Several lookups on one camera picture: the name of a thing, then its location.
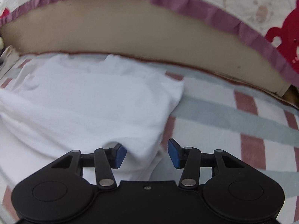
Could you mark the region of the checkered pink grey blanket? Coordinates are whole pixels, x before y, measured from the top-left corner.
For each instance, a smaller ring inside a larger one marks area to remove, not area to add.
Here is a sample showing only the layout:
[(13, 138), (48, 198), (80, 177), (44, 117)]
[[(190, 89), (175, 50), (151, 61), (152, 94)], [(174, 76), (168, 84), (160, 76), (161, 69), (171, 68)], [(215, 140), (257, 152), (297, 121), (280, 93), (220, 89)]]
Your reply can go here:
[[(1, 89), (7, 88), (32, 59), (48, 59), (57, 55), (60, 54), (20, 57), (1, 78)], [(109, 55), (68, 56), (102, 61)], [(203, 72), (157, 63), (139, 63), (184, 81), (182, 98), (164, 129), (162, 158), (147, 181), (178, 180), (178, 172), (167, 154), (167, 142), (171, 138), (182, 147), (196, 147), (203, 153), (222, 149), (277, 181), (286, 197), (278, 220), (296, 223), (298, 110), (264, 93), (233, 85)]]

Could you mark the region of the cream folded garment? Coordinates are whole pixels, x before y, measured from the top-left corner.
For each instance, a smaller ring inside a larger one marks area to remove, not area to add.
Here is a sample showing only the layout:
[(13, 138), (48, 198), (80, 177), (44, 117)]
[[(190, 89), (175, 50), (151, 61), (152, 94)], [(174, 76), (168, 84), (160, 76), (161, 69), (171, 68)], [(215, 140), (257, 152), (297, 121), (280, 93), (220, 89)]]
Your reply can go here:
[(20, 53), (12, 45), (8, 46), (1, 55), (0, 77), (4, 77), (19, 59)]

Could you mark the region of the white sweatshirt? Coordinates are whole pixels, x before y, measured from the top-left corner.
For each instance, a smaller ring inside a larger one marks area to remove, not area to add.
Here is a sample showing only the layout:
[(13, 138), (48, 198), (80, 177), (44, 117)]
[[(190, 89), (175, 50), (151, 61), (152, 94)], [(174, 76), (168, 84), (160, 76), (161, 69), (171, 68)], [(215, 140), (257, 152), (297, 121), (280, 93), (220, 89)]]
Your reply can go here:
[(71, 150), (121, 143), (116, 181), (147, 181), (183, 92), (183, 80), (116, 55), (34, 58), (1, 89), (1, 170), (15, 185)]

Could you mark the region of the beige headboard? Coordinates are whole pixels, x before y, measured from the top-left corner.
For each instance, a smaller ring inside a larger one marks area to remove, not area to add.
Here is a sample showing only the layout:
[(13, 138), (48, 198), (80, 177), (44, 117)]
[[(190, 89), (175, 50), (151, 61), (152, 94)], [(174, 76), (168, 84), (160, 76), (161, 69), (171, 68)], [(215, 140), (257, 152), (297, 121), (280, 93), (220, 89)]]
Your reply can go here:
[(290, 83), (230, 33), (145, 0), (66, 0), (1, 27), (22, 53), (107, 53), (206, 69), (279, 96)]

